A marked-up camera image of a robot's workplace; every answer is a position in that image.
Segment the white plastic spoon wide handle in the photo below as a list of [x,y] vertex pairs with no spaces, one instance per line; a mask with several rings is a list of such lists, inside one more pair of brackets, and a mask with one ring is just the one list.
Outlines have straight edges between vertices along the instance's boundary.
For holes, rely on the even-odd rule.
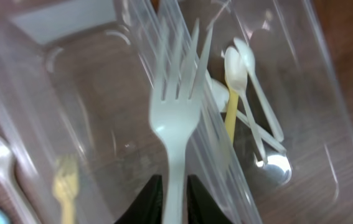
[[246,42],[244,42],[242,39],[239,39],[238,37],[234,37],[233,42],[238,52],[242,56],[245,66],[248,70],[248,75],[250,77],[250,80],[252,81],[253,87],[256,91],[256,94],[263,108],[267,121],[270,125],[274,138],[279,142],[284,141],[284,132],[275,115],[275,112],[273,111],[272,107],[269,104],[269,101],[267,100],[267,97],[263,92],[263,88],[261,87],[260,82],[258,81],[257,75],[255,73],[255,57],[252,49],[247,45]]

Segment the right clear plastic container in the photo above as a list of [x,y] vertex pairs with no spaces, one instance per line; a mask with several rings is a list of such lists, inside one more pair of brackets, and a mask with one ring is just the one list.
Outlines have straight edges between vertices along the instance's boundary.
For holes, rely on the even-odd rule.
[[[353,223],[353,130],[311,1],[161,1],[159,15],[192,30],[213,27],[209,73],[224,80],[224,53],[242,39],[280,123],[282,154],[264,141],[268,162],[245,117],[235,126],[228,159],[243,182],[242,208],[226,208],[232,222]],[[253,115],[271,131],[249,79]]]

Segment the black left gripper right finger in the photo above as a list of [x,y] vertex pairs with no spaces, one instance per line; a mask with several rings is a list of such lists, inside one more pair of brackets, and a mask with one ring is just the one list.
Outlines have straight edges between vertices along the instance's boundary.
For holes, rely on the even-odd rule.
[[196,175],[187,176],[188,224],[232,224]]

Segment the clear plastic container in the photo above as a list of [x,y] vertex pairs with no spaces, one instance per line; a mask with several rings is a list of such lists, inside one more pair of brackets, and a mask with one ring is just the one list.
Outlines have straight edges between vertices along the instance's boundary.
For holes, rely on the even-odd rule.
[[[60,212],[50,176],[64,154],[79,157],[80,223],[115,223],[154,174],[162,175],[163,215],[167,153],[149,123],[158,34],[149,1],[0,1],[0,124],[51,223]],[[242,208],[229,145],[204,85],[186,146],[182,222],[192,174],[229,220],[226,208]]]
[[[311,1],[161,1],[159,15],[192,30],[213,27],[209,73],[224,80],[224,53],[242,39],[280,123],[282,154],[264,141],[268,162],[245,117],[235,126],[228,159],[243,182],[242,208],[226,208],[232,222],[353,223],[353,130]],[[271,131],[249,79],[253,115]]]

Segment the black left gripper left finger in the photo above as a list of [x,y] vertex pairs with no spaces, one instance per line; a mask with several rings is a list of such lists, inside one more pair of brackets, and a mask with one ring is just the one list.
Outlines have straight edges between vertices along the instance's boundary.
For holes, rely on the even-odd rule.
[[161,224],[162,175],[154,174],[115,224]]

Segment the white plastic spoon in container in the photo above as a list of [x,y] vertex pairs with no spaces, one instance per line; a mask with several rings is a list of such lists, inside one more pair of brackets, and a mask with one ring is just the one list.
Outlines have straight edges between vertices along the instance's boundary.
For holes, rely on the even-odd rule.
[[[228,101],[229,101],[229,91],[225,85],[214,80],[213,78],[207,78],[207,83],[212,92],[213,97],[215,98],[216,105],[221,113],[227,111]],[[257,125],[258,131],[262,140],[269,144],[276,151],[285,154],[286,148],[278,142],[271,134],[264,130],[261,126]]]

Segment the left clear plastic container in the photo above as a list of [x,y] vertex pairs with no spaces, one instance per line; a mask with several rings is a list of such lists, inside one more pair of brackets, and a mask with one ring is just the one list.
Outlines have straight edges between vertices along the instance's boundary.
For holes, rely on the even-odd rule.
[[[80,223],[115,223],[154,174],[162,175],[163,215],[167,153],[149,123],[158,34],[149,1],[0,1],[0,124],[51,223],[60,212],[50,176],[64,154],[79,157]],[[186,146],[182,222],[192,174],[229,220],[226,208],[242,208],[229,145],[204,85]]]

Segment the yellow plastic spoon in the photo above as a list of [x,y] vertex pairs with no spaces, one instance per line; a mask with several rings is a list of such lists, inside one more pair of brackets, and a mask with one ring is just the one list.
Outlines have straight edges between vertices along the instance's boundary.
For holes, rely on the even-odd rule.
[[235,123],[236,123],[236,117],[237,117],[237,108],[238,108],[238,94],[232,86],[229,84],[229,82],[226,80],[227,88],[229,91],[229,100],[228,100],[228,106],[227,106],[227,112],[226,112],[226,117],[225,117],[225,129],[227,130],[228,136],[233,142],[234,140],[234,134],[235,134]]

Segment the yellow plastic fork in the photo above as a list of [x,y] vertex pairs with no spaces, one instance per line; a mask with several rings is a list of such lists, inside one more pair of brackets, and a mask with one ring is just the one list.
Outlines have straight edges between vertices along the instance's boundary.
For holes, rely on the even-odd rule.
[[76,223],[75,199],[79,194],[79,174],[75,154],[65,154],[57,159],[52,194],[61,206],[60,223]]

